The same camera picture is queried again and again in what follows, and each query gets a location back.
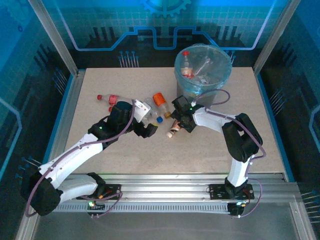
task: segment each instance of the beige tabletop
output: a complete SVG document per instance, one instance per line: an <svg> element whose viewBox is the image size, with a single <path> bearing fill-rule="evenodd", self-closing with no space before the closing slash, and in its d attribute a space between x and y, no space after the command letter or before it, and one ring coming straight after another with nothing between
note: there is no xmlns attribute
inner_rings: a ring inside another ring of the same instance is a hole
<svg viewBox="0 0 320 240"><path fill-rule="evenodd" d="M259 159L250 171L283 173L284 167L266 110L251 67L234 67L223 89L231 94L229 102L213 110L238 115L246 113L263 139L267 157ZM177 82L173 67L161 68L88 68L75 109L66 148L79 141L87 130L109 114L108 107L97 100L98 94L116 94L143 100L162 92L169 103L177 97ZM225 99L219 93L216 101ZM127 133L93 156L75 173L86 174L170 174L170 173L228 173L231 156L223 134L202 126L192 133L184 129L172 138L166 136L173 119L164 119L150 138Z"/></svg>

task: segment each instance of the green led light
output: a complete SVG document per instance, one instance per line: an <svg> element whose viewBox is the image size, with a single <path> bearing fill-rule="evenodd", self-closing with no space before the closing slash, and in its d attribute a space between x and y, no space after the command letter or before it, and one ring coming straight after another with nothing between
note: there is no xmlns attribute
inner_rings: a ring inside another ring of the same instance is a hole
<svg viewBox="0 0 320 240"><path fill-rule="evenodd" d="M94 201L90 201L89 203L89 207L93 208L95 206L95 202Z"/></svg>

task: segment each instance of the glass panel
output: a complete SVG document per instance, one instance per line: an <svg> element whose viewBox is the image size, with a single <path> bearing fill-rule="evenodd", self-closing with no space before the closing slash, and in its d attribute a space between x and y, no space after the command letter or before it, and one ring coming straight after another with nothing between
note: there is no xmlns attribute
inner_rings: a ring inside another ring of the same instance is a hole
<svg viewBox="0 0 320 240"><path fill-rule="evenodd" d="M44 160L70 73L28 1L0 0L0 16L0 238L14 239L21 178Z"/></svg>
<svg viewBox="0 0 320 240"><path fill-rule="evenodd" d="M79 68L126 67L122 57L138 57L139 67L173 67L176 54L197 43L218 45L234 66L253 66L286 3L44 1Z"/></svg>
<svg viewBox="0 0 320 240"><path fill-rule="evenodd" d="M319 9L319 1L301 0L260 73L294 178L301 193L308 193L308 212L315 212L309 216L318 234L320 208L314 196L320 191Z"/></svg>

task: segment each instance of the clear plastic bottle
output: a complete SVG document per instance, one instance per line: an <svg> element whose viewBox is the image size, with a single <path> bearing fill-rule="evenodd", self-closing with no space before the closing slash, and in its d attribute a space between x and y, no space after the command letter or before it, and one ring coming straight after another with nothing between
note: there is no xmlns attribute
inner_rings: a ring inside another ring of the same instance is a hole
<svg viewBox="0 0 320 240"><path fill-rule="evenodd" d="M188 79L192 79L194 77L193 74L193 67L191 62L188 59L189 56L189 51L183 51L182 55L183 55L183 63L182 63L182 68L181 68L181 74L183 76L185 76Z"/></svg>
<svg viewBox="0 0 320 240"><path fill-rule="evenodd" d="M158 108L157 108L154 100L151 97L147 97L144 100L144 102L147 103L151 107L151 110L150 110L151 117L154 118L158 124L162 123L163 118L161 117L161 113L158 111Z"/></svg>
<svg viewBox="0 0 320 240"><path fill-rule="evenodd" d="M164 96L161 92L156 93L153 95L153 100L155 105L158 107L160 112L164 115L164 117L167 119L170 117L171 112L169 111L169 105L167 101L165 100Z"/></svg>
<svg viewBox="0 0 320 240"><path fill-rule="evenodd" d="M116 105L117 102L127 102L129 104L132 104L132 99L126 98L119 95L113 95L113 94L107 94L107 95L98 95L96 98L100 101L105 101L111 106Z"/></svg>

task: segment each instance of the small bottle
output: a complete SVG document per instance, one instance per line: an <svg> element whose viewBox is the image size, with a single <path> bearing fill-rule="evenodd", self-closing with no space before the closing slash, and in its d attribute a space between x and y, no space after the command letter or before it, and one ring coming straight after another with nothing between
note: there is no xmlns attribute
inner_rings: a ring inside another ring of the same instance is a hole
<svg viewBox="0 0 320 240"><path fill-rule="evenodd" d="M113 95L113 94L107 94L107 95L98 95L96 98L100 101L106 101L110 105L116 105L117 102L127 102L129 104L132 104L132 99L122 97L119 95Z"/></svg>
<svg viewBox="0 0 320 240"><path fill-rule="evenodd" d="M167 101L165 100L164 96L161 92L156 93L153 95L153 100L155 105L158 107L160 112L164 115L164 117L167 119L170 117L171 112L169 111L169 106Z"/></svg>
<svg viewBox="0 0 320 240"><path fill-rule="evenodd" d="M188 79L192 79L194 77L193 74L193 67L191 62L189 61L189 51L183 51L182 55L183 55L183 63L182 63L182 67L181 67L181 74L183 76L185 76Z"/></svg>
<svg viewBox="0 0 320 240"><path fill-rule="evenodd" d="M176 134L180 129L181 127L178 125L179 122L178 120L174 120L171 128L169 129L169 131L165 134L168 138L172 138L172 136L174 134Z"/></svg>
<svg viewBox="0 0 320 240"><path fill-rule="evenodd" d="M151 110L150 110L151 117L156 119L158 124L162 123L163 118L161 117L161 114L160 114L155 102L153 101L153 99L151 97L147 97L144 100L144 102L147 103L151 107Z"/></svg>

